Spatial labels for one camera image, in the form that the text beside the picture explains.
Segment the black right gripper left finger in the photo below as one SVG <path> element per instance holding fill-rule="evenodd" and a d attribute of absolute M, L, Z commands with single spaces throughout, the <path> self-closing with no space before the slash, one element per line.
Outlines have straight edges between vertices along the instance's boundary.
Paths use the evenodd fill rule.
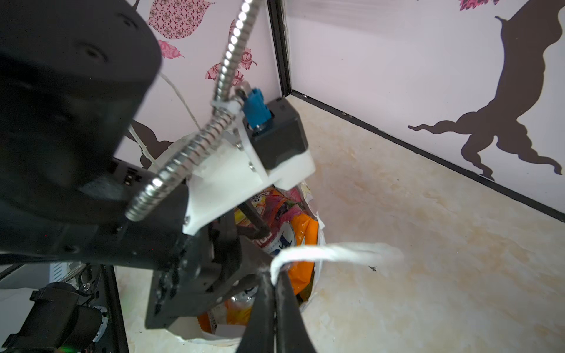
<path fill-rule="evenodd" d="M 275 351 L 275 287 L 268 270 L 258 273 L 259 286 L 250 321 L 237 353 L 273 353 Z"/>

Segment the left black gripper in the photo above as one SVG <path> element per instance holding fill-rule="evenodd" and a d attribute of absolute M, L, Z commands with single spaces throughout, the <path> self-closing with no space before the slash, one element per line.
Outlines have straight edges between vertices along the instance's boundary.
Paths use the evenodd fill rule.
<path fill-rule="evenodd" d="M 257 273 L 272 257 L 251 240 L 268 238 L 271 230 L 251 201 L 238 209 L 251 227 L 236 226 L 226 213 L 189 236 L 168 269 L 153 273 L 145 328 L 166 329 L 179 318 L 200 316 L 259 283 Z"/>

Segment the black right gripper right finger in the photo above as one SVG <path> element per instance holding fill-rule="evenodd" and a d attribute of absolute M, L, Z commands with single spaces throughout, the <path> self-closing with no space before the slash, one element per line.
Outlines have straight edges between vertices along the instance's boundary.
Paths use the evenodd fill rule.
<path fill-rule="evenodd" d="M 280 272 L 275 286 L 277 353 L 315 353 L 288 276 Z"/>

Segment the Fox's fruits oval candy bag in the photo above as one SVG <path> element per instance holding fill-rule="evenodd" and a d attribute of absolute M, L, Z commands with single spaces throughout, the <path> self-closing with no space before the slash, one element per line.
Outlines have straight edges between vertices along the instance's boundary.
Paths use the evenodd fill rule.
<path fill-rule="evenodd" d="M 281 191 L 270 187 L 250 199 L 269 227 L 269 234 L 253 242 L 271 256 L 288 247 L 303 245 L 311 217 L 306 213 L 299 188 Z"/>

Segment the white patterned paper bag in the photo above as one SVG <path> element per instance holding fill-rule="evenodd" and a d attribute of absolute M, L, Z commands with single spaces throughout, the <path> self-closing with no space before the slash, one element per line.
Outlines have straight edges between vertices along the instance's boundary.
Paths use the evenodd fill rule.
<path fill-rule="evenodd" d="M 317 283 L 323 263 L 350 263 L 357 266 L 372 266 L 378 271 L 387 272 L 389 269 L 400 266 L 405 261 L 405 256 L 399 248 L 385 243 L 342 242 L 327 244 L 323 231 L 325 225 L 319 217 L 318 206 L 310 186 L 306 181 L 301 181 L 295 187 L 299 188 L 305 210 L 310 212 L 312 214 L 311 217 L 319 223 L 316 244 L 292 247 L 290 250 L 284 250 L 281 255 L 275 256 L 275 263 L 273 265 L 260 265 L 260 271 L 269 271 L 272 284 L 277 284 L 278 279 L 275 279 L 275 277 L 280 272 L 301 262 L 314 264 L 316 273 L 313 282 Z M 197 316 L 193 314 L 175 319 L 172 326 L 167 330 L 176 335 L 180 340 L 224 347 L 234 345 L 235 341 L 241 338 L 240 335 L 232 337 L 206 333 L 197 322 Z"/>

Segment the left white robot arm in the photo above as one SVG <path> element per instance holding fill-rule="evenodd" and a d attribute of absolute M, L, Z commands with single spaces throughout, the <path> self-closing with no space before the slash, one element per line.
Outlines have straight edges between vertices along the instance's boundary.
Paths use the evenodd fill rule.
<path fill-rule="evenodd" d="M 1 262 L 79 260 L 151 269 L 147 319 L 169 327 L 260 284 L 265 255 L 228 220 L 182 234 L 188 178 L 235 120 L 236 66 L 260 10 L 245 1 L 210 122 L 167 162 L 136 171 L 113 156 L 161 66 L 126 1 L 1 3 Z"/>

